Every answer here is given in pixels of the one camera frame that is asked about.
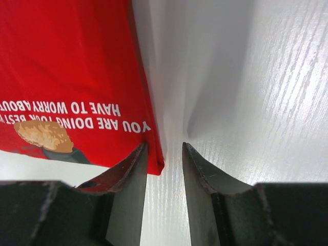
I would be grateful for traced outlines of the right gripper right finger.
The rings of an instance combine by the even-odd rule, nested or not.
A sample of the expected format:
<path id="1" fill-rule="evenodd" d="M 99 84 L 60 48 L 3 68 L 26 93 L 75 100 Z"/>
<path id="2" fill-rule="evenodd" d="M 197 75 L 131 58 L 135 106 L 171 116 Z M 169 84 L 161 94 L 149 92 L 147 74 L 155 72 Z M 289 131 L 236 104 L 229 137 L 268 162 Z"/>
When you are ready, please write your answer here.
<path id="1" fill-rule="evenodd" d="M 246 184 L 182 145 L 192 245 L 327 245 L 327 184 Z"/>

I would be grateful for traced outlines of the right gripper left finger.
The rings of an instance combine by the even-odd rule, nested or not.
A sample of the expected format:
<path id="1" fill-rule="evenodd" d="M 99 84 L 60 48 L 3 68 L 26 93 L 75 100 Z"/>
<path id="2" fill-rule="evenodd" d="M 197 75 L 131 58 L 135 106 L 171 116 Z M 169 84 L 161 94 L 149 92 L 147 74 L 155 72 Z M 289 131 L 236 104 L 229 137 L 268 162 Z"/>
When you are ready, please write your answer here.
<path id="1" fill-rule="evenodd" d="M 139 245 L 148 146 L 78 187 L 1 182 L 1 245 Z"/>

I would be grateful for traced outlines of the red t shirt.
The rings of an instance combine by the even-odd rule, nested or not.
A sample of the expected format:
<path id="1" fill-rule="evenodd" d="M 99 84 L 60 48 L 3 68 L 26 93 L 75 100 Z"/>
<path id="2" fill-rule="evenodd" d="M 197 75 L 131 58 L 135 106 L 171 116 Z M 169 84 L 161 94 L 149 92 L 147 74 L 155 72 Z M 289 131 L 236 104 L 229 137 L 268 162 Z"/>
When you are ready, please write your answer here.
<path id="1" fill-rule="evenodd" d="M 112 167 L 165 163 L 131 1 L 1 1 L 1 150 Z"/>

